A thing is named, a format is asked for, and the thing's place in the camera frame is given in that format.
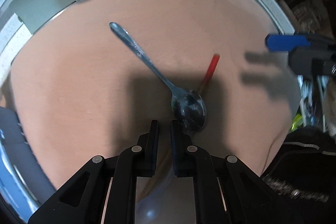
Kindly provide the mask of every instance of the screw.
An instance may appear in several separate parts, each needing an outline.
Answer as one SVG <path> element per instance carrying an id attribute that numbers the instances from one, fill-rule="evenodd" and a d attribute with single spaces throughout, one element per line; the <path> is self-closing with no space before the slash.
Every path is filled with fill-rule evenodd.
<path id="1" fill-rule="evenodd" d="M 232 163 L 232 164 L 235 164 L 238 161 L 238 159 L 237 159 L 237 157 L 231 155 L 231 156 L 227 157 L 227 161 Z"/>
<path id="2" fill-rule="evenodd" d="M 196 152 L 196 151 L 197 151 L 197 147 L 194 146 L 194 145 L 189 145 L 189 146 L 187 147 L 187 150 L 188 150 L 189 152 Z"/>
<path id="3" fill-rule="evenodd" d="M 142 150 L 142 147 L 140 145 L 134 145 L 132 147 L 132 151 L 137 153 L 137 152 L 140 152 Z"/>
<path id="4" fill-rule="evenodd" d="M 102 156 L 94 156 L 92 158 L 92 161 L 96 164 L 100 163 L 101 161 L 103 160 L 103 157 Z"/>

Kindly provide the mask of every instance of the red marker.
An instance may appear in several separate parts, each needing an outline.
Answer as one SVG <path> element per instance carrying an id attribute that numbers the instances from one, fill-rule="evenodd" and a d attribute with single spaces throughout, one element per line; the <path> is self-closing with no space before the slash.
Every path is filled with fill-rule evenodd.
<path id="1" fill-rule="evenodd" d="M 211 78 L 212 78 L 212 76 L 215 72 L 218 61 L 219 61 L 219 54 L 214 54 L 213 57 L 212 57 L 212 60 L 210 62 L 209 68 L 207 70 L 207 73 L 205 74 L 205 77 L 204 77 L 203 81 L 199 85 L 198 94 L 202 95 L 202 92 L 204 91 L 206 86 L 209 84 L 209 82 L 210 82 L 210 80 L 211 80 Z"/>

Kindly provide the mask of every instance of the black cloth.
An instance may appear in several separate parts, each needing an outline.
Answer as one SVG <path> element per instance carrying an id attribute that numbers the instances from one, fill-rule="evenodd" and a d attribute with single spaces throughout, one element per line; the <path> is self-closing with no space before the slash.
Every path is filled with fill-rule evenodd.
<path id="1" fill-rule="evenodd" d="M 262 179 L 269 185 L 277 181 L 297 189 L 290 190 L 293 194 L 276 192 L 305 224 L 336 223 L 336 145 L 326 133 L 313 127 L 290 133 Z M 304 198 L 295 193 L 308 194 Z"/>

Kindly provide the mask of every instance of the spoon handle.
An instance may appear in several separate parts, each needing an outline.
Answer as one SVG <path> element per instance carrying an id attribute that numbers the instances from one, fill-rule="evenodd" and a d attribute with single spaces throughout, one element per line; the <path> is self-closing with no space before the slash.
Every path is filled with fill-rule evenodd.
<path id="1" fill-rule="evenodd" d="M 173 92 L 174 85 L 163 76 L 163 74 L 157 69 L 149 57 L 145 54 L 142 48 L 134 41 L 134 39 L 128 34 L 128 32 L 116 22 L 110 22 L 110 28 L 112 32 L 119 37 L 119 39 L 132 51 L 145 65 L 151 69 Z"/>

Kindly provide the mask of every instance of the spoon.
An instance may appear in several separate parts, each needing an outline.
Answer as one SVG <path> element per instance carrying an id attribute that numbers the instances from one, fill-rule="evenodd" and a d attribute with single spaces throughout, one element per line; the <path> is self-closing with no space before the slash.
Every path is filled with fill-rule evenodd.
<path id="1" fill-rule="evenodd" d="M 118 23 L 110 22 L 110 28 L 112 32 L 169 87 L 172 92 L 171 108 L 175 118 L 182 127 L 187 132 L 201 131 L 206 120 L 205 104 L 201 96 L 196 91 L 187 91 L 173 85 L 163 76 L 142 48 Z"/>

